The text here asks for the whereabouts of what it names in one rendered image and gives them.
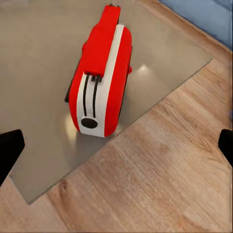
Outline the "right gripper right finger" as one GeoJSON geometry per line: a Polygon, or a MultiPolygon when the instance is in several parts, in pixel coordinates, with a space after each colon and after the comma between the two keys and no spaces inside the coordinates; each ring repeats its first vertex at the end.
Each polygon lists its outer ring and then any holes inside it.
{"type": "Polygon", "coordinates": [[[223,129],[219,136],[218,146],[233,167],[233,131],[223,129]]]}

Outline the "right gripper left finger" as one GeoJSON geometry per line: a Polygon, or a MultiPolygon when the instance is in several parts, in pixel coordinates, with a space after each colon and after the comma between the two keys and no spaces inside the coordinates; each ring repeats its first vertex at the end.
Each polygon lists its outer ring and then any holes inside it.
{"type": "Polygon", "coordinates": [[[22,131],[0,134],[0,186],[25,148],[22,131]]]}

